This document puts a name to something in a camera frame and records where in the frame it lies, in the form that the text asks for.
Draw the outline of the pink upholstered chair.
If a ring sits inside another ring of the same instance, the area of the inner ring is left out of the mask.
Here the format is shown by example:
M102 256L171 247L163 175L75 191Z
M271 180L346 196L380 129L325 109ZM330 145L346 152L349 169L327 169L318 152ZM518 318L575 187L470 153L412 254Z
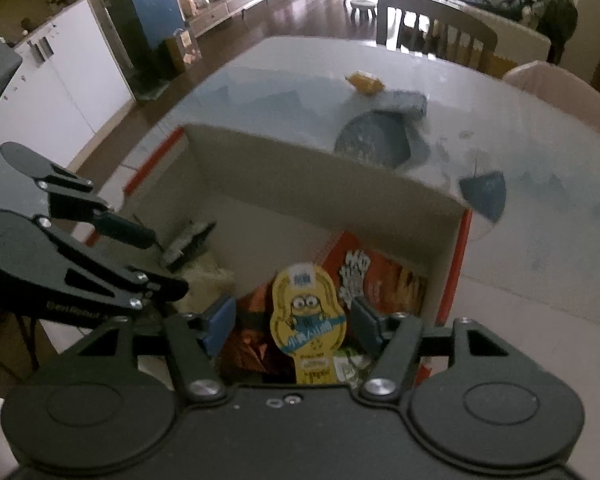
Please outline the pink upholstered chair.
M600 134L600 92L568 70L533 61L509 70L502 81L577 118Z

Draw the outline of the dark red foil snack bag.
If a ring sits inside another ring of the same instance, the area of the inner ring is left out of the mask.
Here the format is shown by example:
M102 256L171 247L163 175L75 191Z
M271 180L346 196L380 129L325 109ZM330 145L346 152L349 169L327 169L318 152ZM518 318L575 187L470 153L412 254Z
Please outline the dark red foil snack bag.
M261 284L236 301L234 328L218 357L221 378L228 384L292 384L296 379L294 361L271 334L272 285Z

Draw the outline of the dark wooden dining chair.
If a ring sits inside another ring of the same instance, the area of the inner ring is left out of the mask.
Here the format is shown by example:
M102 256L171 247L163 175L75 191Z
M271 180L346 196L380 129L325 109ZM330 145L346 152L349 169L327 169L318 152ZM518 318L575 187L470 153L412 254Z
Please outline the dark wooden dining chair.
M389 40L389 14L396 25L396 50L448 61L486 74L498 45L487 24L441 0L378 0L376 44Z

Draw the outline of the green wafer snack packet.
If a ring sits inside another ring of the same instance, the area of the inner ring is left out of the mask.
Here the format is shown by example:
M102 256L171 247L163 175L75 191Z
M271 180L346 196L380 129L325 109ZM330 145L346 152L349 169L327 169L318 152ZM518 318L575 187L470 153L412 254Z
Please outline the green wafer snack packet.
M373 360L366 354L359 354L352 348L339 349L332 357L337 382L358 387L364 382Z

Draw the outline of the white sofa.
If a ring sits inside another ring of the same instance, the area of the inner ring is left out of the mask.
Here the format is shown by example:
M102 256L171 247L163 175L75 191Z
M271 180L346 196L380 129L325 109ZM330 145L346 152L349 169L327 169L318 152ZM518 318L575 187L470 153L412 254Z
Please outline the white sofa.
M517 65L547 60L550 54L550 40L547 36L508 18L478 9L460 0L445 1L457 6L474 18L478 18L479 21L489 26L498 35L498 44L494 51L498 58L509 60Z

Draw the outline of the black water dispenser cabinet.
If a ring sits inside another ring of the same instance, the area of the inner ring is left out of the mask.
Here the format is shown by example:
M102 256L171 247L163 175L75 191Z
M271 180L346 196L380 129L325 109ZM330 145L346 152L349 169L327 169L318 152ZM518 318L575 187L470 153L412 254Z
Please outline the black water dispenser cabinet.
M178 0L102 0L133 69L137 92L148 92L174 77L166 40L184 32Z

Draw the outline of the small round stool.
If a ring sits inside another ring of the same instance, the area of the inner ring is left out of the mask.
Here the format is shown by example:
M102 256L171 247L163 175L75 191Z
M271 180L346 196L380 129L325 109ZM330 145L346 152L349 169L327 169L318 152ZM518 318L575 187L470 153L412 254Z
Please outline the small round stool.
M370 0L350 1L350 20L352 23L371 22L377 18L376 3Z

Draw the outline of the grey blue snack packet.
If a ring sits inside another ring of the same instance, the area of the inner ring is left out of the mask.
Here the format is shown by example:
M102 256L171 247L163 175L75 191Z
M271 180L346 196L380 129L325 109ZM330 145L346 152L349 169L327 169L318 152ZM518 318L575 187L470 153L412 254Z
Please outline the grey blue snack packet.
M428 99L417 91L391 90L380 92L374 99L374 109L422 119L427 115Z

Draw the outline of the white storage cabinet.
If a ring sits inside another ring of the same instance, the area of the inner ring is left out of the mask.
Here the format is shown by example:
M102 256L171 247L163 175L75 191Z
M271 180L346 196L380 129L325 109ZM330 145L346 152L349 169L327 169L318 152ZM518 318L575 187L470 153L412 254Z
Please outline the white storage cabinet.
M0 99L0 144L80 166L135 103L91 5L69 6L15 51L22 64Z

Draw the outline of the paper bag on floor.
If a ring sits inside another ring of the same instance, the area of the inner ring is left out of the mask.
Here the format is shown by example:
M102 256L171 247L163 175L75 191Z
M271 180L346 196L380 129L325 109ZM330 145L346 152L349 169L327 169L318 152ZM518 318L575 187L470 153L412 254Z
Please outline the paper bag on floor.
M164 40L164 44L174 68L179 73L186 72L202 58L197 40L188 28L178 29Z

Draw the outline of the red Korean chip bag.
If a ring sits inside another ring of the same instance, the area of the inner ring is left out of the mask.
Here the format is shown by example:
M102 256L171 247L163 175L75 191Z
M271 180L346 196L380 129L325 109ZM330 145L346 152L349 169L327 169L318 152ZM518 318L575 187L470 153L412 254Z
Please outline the red Korean chip bag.
M352 233L342 233L327 246L321 267L332 278L340 306L346 311L358 296L382 314L419 315L422 310L427 279L364 246Z

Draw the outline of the cardboard box with red tape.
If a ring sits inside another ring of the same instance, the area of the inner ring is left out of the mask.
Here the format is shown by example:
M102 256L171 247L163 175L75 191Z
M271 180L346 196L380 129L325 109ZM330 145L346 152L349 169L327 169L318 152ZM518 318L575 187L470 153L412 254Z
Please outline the cardboard box with red tape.
M161 269L189 222L216 222L202 252L234 273L236 301L296 263L321 266L344 232L427 279L419 316L448 319L470 215L451 196L389 169L254 136L190 124L171 134L126 185L125 218L153 229L146 250L95 237L107 256Z

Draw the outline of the cream white snack pouch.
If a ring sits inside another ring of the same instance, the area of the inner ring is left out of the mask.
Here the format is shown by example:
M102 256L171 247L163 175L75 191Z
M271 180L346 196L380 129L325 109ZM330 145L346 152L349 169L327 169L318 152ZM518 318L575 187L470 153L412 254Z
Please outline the cream white snack pouch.
M186 295L174 302L174 308L181 313L202 313L235 289L234 273L219 266L212 252L190 260L178 271L178 277L188 284Z

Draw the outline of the white and blue biscuit packet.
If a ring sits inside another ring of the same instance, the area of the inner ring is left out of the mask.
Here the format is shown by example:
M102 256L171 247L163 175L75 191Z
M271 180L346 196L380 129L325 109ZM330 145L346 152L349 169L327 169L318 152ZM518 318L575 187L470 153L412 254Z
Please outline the white and blue biscuit packet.
M204 248L215 226L215 221L189 222L186 228L163 251L162 266L172 273L180 270Z

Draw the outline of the yellow minion snack packet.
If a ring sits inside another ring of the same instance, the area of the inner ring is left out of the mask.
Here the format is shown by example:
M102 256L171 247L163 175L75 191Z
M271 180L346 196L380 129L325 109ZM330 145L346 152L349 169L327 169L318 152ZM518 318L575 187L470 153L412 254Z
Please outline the yellow minion snack packet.
M296 382L338 382L334 355L347 335L347 315L330 275L314 263L288 266L272 285L270 332L276 347L294 360Z

